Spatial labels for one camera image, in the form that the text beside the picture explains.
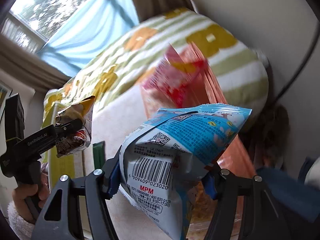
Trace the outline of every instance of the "blue and white snack bag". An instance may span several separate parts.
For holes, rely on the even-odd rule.
[[[121,192],[171,239],[185,240],[195,186],[250,113],[224,104],[159,109],[122,144]]]

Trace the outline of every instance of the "tree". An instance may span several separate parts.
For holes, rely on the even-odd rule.
[[[34,0],[34,4],[25,7],[22,16],[36,30],[50,38],[86,0]]]

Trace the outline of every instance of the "window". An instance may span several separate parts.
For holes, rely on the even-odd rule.
[[[1,33],[35,53],[86,0],[16,0]]]

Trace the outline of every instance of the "green object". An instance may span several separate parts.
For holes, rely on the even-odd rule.
[[[93,144],[94,169],[101,169],[106,162],[106,156],[104,155],[105,144],[105,141]]]

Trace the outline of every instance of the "blue curtain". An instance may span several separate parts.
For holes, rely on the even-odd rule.
[[[138,24],[132,0],[87,0],[37,55],[73,77],[109,44]]]

